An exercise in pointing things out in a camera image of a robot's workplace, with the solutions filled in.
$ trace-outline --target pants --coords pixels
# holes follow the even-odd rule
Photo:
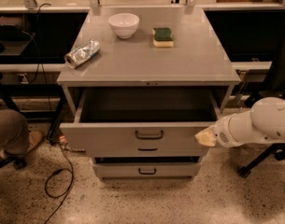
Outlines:
[[[0,147],[10,156],[26,154],[29,147],[28,123],[19,112],[0,110]]]

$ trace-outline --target bottom drawer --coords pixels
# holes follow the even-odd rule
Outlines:
[[[95,174],[106,178],[195,177],[199,163],[125,163],[94,164]]]

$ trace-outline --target table top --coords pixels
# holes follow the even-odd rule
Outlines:
[[[107,22],[111,15],[122,12],[140,19],[129,39],[116,37]],[[154,27],[171,28],[173,48],[154,47]],[[240,81],[201,7],[92,8],[74,47],[92,38],[100,43],[100,52],[77,69],[64,65],[59,84],[218,85]]]

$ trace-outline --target drawer handle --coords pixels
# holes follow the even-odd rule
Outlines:
[[[164,136],[164,131],[160,131],[159,133],[154,134],[143,134],[139,133],[139,131],[135,131],[135,137],[137,139],[144,139],[144,140],[150,140],[150,139],[162,139]]]
[[[156,151],[156,150],[158,150],[158,148],[157,147],[155,147],[155,148],[139,148],[138,150],[148,152],[148,151]]]
[[[148,171],[145,172],[145,171],[141,171],[141,169],[139,168],[139,173],[140,173],[141,175],[155,175],[155,174],[157,173],[157,169],[154,168],[152,172],[148,172]]]

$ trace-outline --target power outlet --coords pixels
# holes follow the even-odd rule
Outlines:
[[[18,77],[19,77],[19,82],[20,82],[21,84],[29,84],[29,80],[28,80],[28,77],[27,77],[27,73],[18,74]]]

